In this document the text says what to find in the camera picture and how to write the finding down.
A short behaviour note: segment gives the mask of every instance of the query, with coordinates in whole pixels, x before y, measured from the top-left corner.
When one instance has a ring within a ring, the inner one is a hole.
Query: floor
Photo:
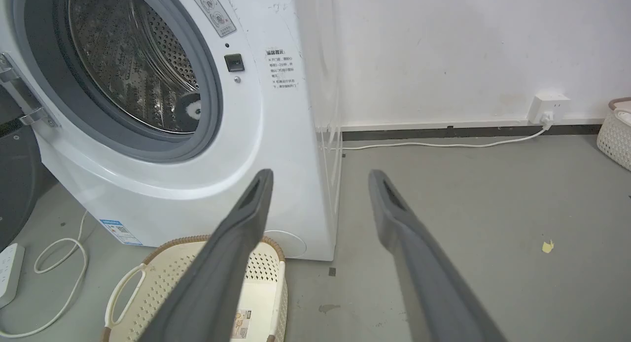
[[[541,136],[485,149],[347,151],[335,261],[288,263],[287,342],[410,340],[392,258],[372,221],[370,169],[390,176],[508,340],[631,339],[631,173],[597,150],[595,136]],[[77,234],[82,214],[60,185],[41,198],[16,239],[27,253],[2,329],[34,329],[65,302],[80,255],[45,275],[32,265],[49,243]],[[554,249],[542,252],[551,240]],[[90,265],[81,293],[56,324],[22,341],[98,340],[110,292],[151,251],[118,244],[92,218],[82,241]]]

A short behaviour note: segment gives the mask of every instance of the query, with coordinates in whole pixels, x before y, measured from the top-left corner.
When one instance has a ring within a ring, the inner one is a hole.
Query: stainless steel drum
[[[193,133],[198,84],[167,23],[143,0],[68,0],[68,25],[94,84],[138,122]]]

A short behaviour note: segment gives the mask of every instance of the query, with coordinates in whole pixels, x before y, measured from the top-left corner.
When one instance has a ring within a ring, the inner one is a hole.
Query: beige laundry basket
[[[631,97],[609,102],[612,112],[607,115],[598,132],[598,148],[612,160],[631,171],[631,108],[618,103],[629,102]]]
[[[130,342],[140,338],[209,238],[208,235],[185,237],[165,243],[128,272],[117,284],[107,304],[102,342]],[[114,320],[113,310],[122,288],[139,272],[142,274],[140,282],[120,317]],[[277,243],[263,237],[248,258],[230,340],[282,342],[286,319],[284,255]]]

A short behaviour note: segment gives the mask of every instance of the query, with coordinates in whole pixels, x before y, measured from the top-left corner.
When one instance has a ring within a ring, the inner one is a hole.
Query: metal hinge
[[[4,52],[0,53],[0,82],[22,108],[24,112],[24,116],[20,117],[22,124],[29,126],[38,120],[43,120],[50,127],[57,126],[55,119],[41,106],[39,100],[22,79],[19,70],[13,66],[11,57]]]

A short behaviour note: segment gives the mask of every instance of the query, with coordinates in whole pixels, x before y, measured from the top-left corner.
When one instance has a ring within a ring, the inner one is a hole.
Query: power cord
[[[48,247],[46,247],[40,253],[39,257],[35,260],[35,264],[34,264],[34,267],[33,267],[33,269],[34,269],[36,274],[49,272],[49,271],[53,270],[55,267],[57,267],[59,264],[63,263],[68,257],[70,257],[70,255],[72,255],[72,253],[74,253],[75,250],[77,250],[77,247],[81,250],[81,253],[83,254],[83,268],[81,269],[81,273],[79,273],[79,278],[77,278],[77,281],[74,284],[74,288],[72,288],[72,292],[70,292],[70,296],[68,297],[68,300],[66,300],[66,303],[64,304],[63,308],[61,308],[59,313],[57,313],[57,315],[55,315],[55,317],[53,317],[52,320],[50,320],[47,324],[41,326],[40,328],[38,328],[36,330],[30,331],[30,332],[27,332],[27,333],[20,333],[20,334],[17,334],[17,335],[11,335],[11,334],[6,333],[4,331],[0,331],[0,337],[4,337],[4,338],[20,338],[20,337],[27,337],[27,336],[32,336],[32,335],[34,335],[36,333],[40,333],[44,329],[48,328],[50,325],[54,324],[54,322],[57,319],[59,319],[59,317],[61,315],[63,315],[64,312],[66,312],[66,309],[70,305],[70,301],[74,297],[74,293],[76,293],[76,290],[77,290],[77,287],[79,286],[79,283],[81,282],[81,280],[85,276],[85,270],[86,270],[86,268],[88,268],[88,254],[86,254],[85,248],[83,248],[81,243],[79,243],[79,240],[81,239],[81,233],[83,232],[83,222],[85,221],[85,218],[86,218],[87,215],[88,215],[88,211],[86,210],[83,213],[83,217],[81,218],[81,225],[79,225],[79,237],[77,237],[77,239],[71,239],[69,237],[66,237],[65,239],[58,239],[57,241],[54,241],[54,243],[51,243]],[[53,247],[54,245],[56,245],[56,244],[58,244],[58,243],[60,243],[62,241],[72,241],[72,242],[74,242],[74,246],[72,247],[72,250],[70,250],[70,252],[68,252],[62,259],[57,261],[57,263],[55,263],[52,266],[46,268],[45,270],[39,270],[37,267],[39,265],[39,261],[40,261],[41,257],[46,252],[48,252],[48,250],[50,250],[51,247]]]
[[[549,111],[547,111],[541,116],[541,122],[544,124],[544,126],[543,126],[543,129],[541,129],[538,133],[535,133],[530,136],[522,137],[522,138],[512,138],[511,140],[491,142],[490,144],[471,145],[471,144],[427,144],[425,142],[397,142],[395,144],[376,144],[376,145],[366,145],[366,146],[359,146],[359,147],[342,147],[342,150],[363,150],[363,149],[372,149],[374,147],[396,147],[396,146],[410,146],[410,145],[429,146],[429,147],[475,147],[475,148],[491,147],[491,146],[497,146],[501,144],[509,144],[511,142],[520,142],[520,141],[530,140],[531,138],[535,138],[539,135],[542,135],[546,131],[550,130],[550,127],[552,127],[552,123],[553,123],[552,117],[553,117],[552,113]]]

